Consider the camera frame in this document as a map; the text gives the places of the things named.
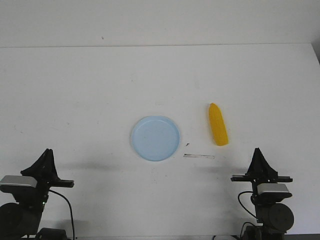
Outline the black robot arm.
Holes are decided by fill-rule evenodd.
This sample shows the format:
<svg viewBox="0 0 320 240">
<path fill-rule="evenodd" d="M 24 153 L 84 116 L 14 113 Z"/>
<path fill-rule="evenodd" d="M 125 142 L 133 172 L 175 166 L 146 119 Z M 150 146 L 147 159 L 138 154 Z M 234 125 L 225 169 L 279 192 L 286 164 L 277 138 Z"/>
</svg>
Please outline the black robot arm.
<svg viewBox="0 0 320 240">
<path fill-rule="evenodd" d="M 254 205 L 255 213 L 246 207 L 243 209 L 257 222 L 244 222 L 238 240 L 283 240 L 285 234 L 294 225 L 292 210 L 282 203 L 284 199 L 292 197 L 286 183 L 293 179 L 280 176 L 266 161 L 261 150 L 254 149 L 251 163 L 244 175 L 232 175 L 232 182 L 250 182 L 252 190 L 240 192 L 237 196 L 239 204 L 241 195 L 251 194 L 250 201 Z"/>
<path fill-rule="evenodd" d="M 49 193 L 66 197 L 54 188 L 73 188 L 73 180 L 60 179 L 54 152 L 47 148 L 20 175 L 5 175 L 0 191 L 11 194 L 14 202 L 0 207 L 0 238 L 2 240 L 66 240 L 67 232 L 60 228 L 39 228 Z"/>
</svg>

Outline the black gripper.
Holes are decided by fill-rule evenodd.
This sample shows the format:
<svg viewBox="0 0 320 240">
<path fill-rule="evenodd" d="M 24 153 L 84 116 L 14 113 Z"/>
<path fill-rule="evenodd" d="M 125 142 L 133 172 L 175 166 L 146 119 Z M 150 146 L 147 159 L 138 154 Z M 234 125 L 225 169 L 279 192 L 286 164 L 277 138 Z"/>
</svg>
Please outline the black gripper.
<svg viewBox="0 0 320 240">
<path fill-rule="evenodd" d="M 50 173 L 48 185 L 55 188 L 73 188 L 74 180 L 63 180 L 58 177 L 54 152 L 52 149 L 46 149 L 42 155 L 28 168 L 21 170 L 22 176 L 40 178 Z"/>
<path fill-rule="evenodd" d="M 258 172 L 258 160 L 261 172 L 265 177 L 254 177 Z M 291 183 L 293 179 L 289 176 L 278 176 L 278 172 L 274 170 L 266 161 L 264 155 L 259 148 L 255 148 L 251 163 L 246 175 L 232 175 L 232 182 L 261 182 L 261 183 Z"/>
</svg>

